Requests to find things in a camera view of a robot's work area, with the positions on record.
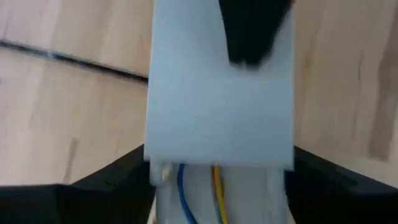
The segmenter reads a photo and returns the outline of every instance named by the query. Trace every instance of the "blue wire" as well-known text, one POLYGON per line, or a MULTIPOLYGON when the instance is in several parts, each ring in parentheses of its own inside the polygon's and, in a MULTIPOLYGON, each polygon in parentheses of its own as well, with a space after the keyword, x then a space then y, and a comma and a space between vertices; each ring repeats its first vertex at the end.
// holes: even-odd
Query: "blue wire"
POLYGON ((184 187, 183 187, 184 168, 185 164, 180 164, 180 167, 178 168, 178 173, 177 173, 178 194, 180 196, 182 210, 184 211, 184 215, 187 218, 188 223, 198 224, 197 221, 195 220, 195 217, 193 217, 191 210, 188 207, 187 201, 185 200, 184 187))

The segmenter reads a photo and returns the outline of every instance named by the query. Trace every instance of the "wire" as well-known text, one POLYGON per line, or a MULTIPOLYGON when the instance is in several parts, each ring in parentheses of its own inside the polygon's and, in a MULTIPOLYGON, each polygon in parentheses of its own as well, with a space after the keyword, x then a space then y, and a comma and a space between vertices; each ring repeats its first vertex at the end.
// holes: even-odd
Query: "wire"
POLYGON ((215 172, 214 172, 214 166, 211 167, 211 186, 212 186, 212 192, 213 192, 213 201, 214 201, 214 206, 216 208, 216 213, 217 213, 217 218, 218 218, 218 223, 223 224, 223 220, 221 219, 221 213, 220 213, 220 208, 218 206, 217 202, 217 196, 216 196, 216 185, 215 185, 215 172))
POLYGON ((180 167, 178 168, 178 173, 177 173, 178 194, 180 196, 182 210, 184 212, 185 218, 187 218, 188 223, 189 224, 198 224, 197 221, 195 220, 195 217, 193 216, 191 210, 189 209, 187 201, 185 200, 184 187, 183 187, 184 168, 185 168, 185 164, 180 164, 180 167))
POLYGON ((107 75, 115 75, 117 77, 124 77, 127 79, 136 80, 143 83, 148 83, 148 78, 145 77, 145 75, 143 74, 130 73, 123 70, 118 70, 116 68, 107 67, 100 63, 83 60, 82 58, 72 57, 70 55, 61 54, 60 52, 56 51, 42 50, 36 47, 31 47, 24 44, 18 44, 7 40, 0 40, 0 47, 4 47, 10 50, 16 50, 18 52, 24 52, 27 54, 32 54, 38 57, 42 57, 46 60, 55 60, 55 61, 70 63, 72 65, 78 65, 92 70, 104 72, 104 74, 107 75))
POLYGON ((226 216, 225 206, 224 206, 224 197, 223 197, 223 187, 221 184, 220 178, 220 168, 218 166, 214 166, 214 185, 216 191, 216 198, 218 202, 218 209, 221 214, 222 224, 228 224, 228 217, 226 216))

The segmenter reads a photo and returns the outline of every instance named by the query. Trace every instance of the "wooden surface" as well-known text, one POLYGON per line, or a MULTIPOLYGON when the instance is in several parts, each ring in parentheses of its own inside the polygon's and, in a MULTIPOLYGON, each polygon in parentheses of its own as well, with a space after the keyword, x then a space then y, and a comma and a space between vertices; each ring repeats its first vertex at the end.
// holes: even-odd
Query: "wooden surface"
POLYGON ((144 142, 145 84, 0 49, 0 185, 71 183, 144 142))
MULTIPOLYGON (((398 187, 395 174, 398 170, 397 5, 398 0, 295 3, 296 145, 395 187, 398 187)), ((152 8, 152 1, 147 0, 0 0, 0 37, 148 74, 152 8)), ((136 90, 128 87, 133 83, 3 50, 0 63, 0 144, 13 149, 13 152, 1 151, 8 156, 0 160, 14 167, 16 174, 2 169, 2 178, 29 182, 34 179, 34 167, 38 166, 40 180, 62 182, 70 148, 77 148, 76 157, 82 158, 81 164, 88 157, 104 163, 110 161, 111 157, 91 153, 94 146, 104 150, 104 142, 110 142, 107 147, 115 148, 118 135, 102 128, 114 124, 108 119, 115 119, 115 127, 125 125, 123 128, 128 130, 125 133, 130 132, 120 138, 121 142, 134 142, 130 137, 137 136, 135 132, 141 133, 137 139, 142 137, 143 121, 135 121, 141 125, 139 130, 134 128, 139 125, 128 126, 122 120, 134 119, 126 115, 129 110, 132 114, 143 114, 135 112, 139 103, 133 102, 131 95, 135 91, 144 95, 144 87, 136 90), (5 75, 12 82, 5 81, 5 75), (58 82, 66 84, 57 88, 53 83, 58 82), (128 100, 121 101, 120 95, 128 100), (123 114, 124 118, 111 117, 115 113, 123 114), (48 141, 49 133, 57 137, 48 141), (60 149, 49 150, 55 146, 60 149), (45 155, 54 159, 42 159, 45 155), (50 176, 44 176, 45 169, 53 169, 50 176)), ((135 100, 145 107, 138 96, 135 100)), ((90 168, 87 164, 82 169, 90 168)), ((71 179, 79 176, 78 172, 71 171, 71 179)))
POLYGON ((0 0, 0 39, 147 76, 152 0, 0 0))
POLYGON ((398 1, 296 1, 295 143, 398 187, 398 1))

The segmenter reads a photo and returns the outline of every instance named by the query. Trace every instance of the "white plastic panel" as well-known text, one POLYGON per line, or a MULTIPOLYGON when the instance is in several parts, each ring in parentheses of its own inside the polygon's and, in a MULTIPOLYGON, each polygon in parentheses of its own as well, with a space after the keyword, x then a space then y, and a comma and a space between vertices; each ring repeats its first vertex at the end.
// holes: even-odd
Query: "white plastic panel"
POLYGON ((291 166, 292 17, 259 70, 231 66, 218 0, 155 4, 145 155, 187 163, 291 166))

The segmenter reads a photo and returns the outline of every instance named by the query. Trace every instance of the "light wood plank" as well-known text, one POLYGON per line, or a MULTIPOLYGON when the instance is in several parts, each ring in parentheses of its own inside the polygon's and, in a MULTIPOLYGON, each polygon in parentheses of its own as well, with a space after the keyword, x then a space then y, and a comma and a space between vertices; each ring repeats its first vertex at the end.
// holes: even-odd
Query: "light wood plank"
POLYGON ((398 1, 296 2, 296 145, 398 187, 398 1))
POLYGON ((144 142, 145 84, 0 49, 0 184, 71 183, 144 142))
POLYGON ((0 37, 148 76, 153 0, 0 0, 0 37))

